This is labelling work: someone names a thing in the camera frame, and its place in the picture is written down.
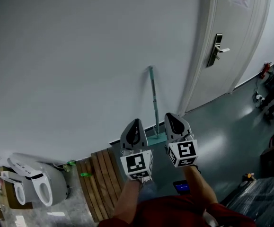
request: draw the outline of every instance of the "white door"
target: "white door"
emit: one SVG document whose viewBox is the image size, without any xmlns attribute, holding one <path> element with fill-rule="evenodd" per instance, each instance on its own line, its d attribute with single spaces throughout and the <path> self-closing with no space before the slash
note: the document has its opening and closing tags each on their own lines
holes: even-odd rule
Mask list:
<svg viewBox="0 0 274 227">
<path fill-rule="evenodd" d="M 255 0 L 247 0 L 242 5 L 239 1 L 217 0 L 209 46 L 186 112 L 228 93 L 243 69 L 245 58 L 239 56 L 249 36 Z M 207 67 L 216 34 L 223 34 L 220 48 L 230 48 L 230 51 L 218 53 L 220 60 Z"/>
</svg>

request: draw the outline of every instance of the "door lock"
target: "door lock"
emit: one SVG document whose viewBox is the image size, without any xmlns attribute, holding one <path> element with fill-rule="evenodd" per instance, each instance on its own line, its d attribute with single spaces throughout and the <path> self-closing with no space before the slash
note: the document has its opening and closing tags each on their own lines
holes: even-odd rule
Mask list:
<svg viewBox="0 0 274 227">
<path fill-rule="evenodd" d="M 224 53 L 224 52 L 230 51 L 230 48 L 220 49 L 222 37 L 223 37 L 223 34 L 216 34 L 216 38 L 214 39 L 214 43 L 213 43 L 212 53 L 211 53 L 211 56 L 209 58 L 207 67 L 212 66 L 216 59 L 217 60 L 220 59 L 220 57 L 218 56 L 218 52 L 219 53 Z"/>
</svg>

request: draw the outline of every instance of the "fire extinguisher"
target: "fire extinguisher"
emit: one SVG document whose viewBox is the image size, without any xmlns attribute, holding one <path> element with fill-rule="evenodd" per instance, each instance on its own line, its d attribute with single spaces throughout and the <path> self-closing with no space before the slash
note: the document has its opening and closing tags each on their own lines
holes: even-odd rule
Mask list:
<svg viewBox="0 0 274 227">
<path fill-rule="evenodd" d="M 270 62 L 264 64 L 264 68 L 263 68 L 263 70 L 261 71 L 261 74 L 260 74 L 261 79 L 263 79 L 265 77 L 265 73 L 267 73 L 269 71 L 270 64 L 271 64 Z"/>
</svg>

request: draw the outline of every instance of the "blue screen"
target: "blue screen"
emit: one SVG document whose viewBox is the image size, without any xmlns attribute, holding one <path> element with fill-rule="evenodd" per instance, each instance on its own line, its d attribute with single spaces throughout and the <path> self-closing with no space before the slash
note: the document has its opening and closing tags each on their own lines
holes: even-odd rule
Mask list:
<svg viewBox="0 0 274 227">
<path fill-rule="evenodd" d="M 176 185 L 176 189 L 178 191 L 189 191 L 189 186 L 188 184 Z"/>
</svg>

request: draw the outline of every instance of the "gray floor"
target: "gray floor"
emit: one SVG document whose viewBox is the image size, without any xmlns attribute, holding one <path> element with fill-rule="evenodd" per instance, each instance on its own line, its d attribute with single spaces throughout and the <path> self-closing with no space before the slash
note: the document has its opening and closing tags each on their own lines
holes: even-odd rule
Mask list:
<svg viewBox="0 0 274 227">
<path fill-rule="evenodd" d="M 232 94 L 184 116 L 198 140 L 199 169 L 219 201 L 241 183 L 243 174 L 252 172 L 257 178 L 261 176 L 260 154 L 274 134 L 274 121 L 266 121 L 264 112 L 256 109 L 252 101 L 255 82 L 253 79 Z M 266 96 L 263 87 L 259 87 L 259 92 Z M 150 147 L 154 156 L 152 178 L 160 196 L 176 194 L 172 183 L 184 179 L 180 168 L 173 167 L 163 146 L 164 143 Z M 114 145 L 113 149 L 120 157 L 120 145 Z"/>
<path fill-rule="evenodd" d="M 73 167 L 71 172 L 64 173 L 64 176 L 71 189 L 68 199 L 51 207 L 46 207 L 40 201 L 35 202 L 33 210 L 11 210 L 3 207 L 3 227 L 16 227 L 17 217 L 22 218 L 21 216 L 27 227 L 96 226 L 89 214 L 76 167 Z"/>
</svg>

